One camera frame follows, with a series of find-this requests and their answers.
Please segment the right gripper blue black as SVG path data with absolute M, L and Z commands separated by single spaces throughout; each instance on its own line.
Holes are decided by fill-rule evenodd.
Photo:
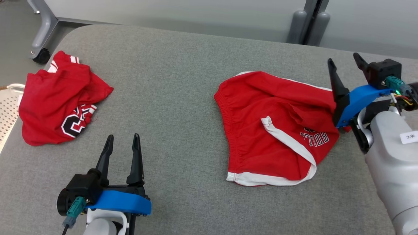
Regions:
M 357 52 L 353 53 L 355 63 L 364 74 L 369 74 L 369 63 Z M 339 129 L 351 127 L 357 140 L 360 150 L 366 154 L 374 142 L 370 128 L 365 128 L 363 120 L 369 123 L 378 113 L 391 111 L 399 114 L 396 107 L 385 104 L 390 100 L 380 100 L 372 106 L 372 116 L 367 117 L 367 106 L 372 104 L 377 98 L 389 96 L 391 89 L 375 89 L 370 85 L 364 85 L 355 88 L 351 92 L 346 88 L 336 72 L 336 65 L 331 58 L 328 59 L 328 70 L 330 75 L 330 84 L 333 93 L 333 100 L 336 108 L 333 114 L 333 125 Z

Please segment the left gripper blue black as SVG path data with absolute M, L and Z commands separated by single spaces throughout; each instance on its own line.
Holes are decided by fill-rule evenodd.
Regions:
M 109 186 L 108 167 L 113 152 L 114 136 L 109 135 L 96 165 L 100 171 L 99 183 Z M 130 186 L 143 186 L 144 169 L 140 136 L 134 134 L 132 143 L 132 162 L 126 183 Z M 63 189 L 57 198 L 57 211 L 65 217 L 62 225 L 63 235 L 75 226 L 79 215 L 87 215 L 84 235 L 133 235 L 137 216 L 151 215 L 152 203 L 143 196 L 115 190 L 104 190 L 96 202 L 85 195 L 76 195 L 69 189 Z

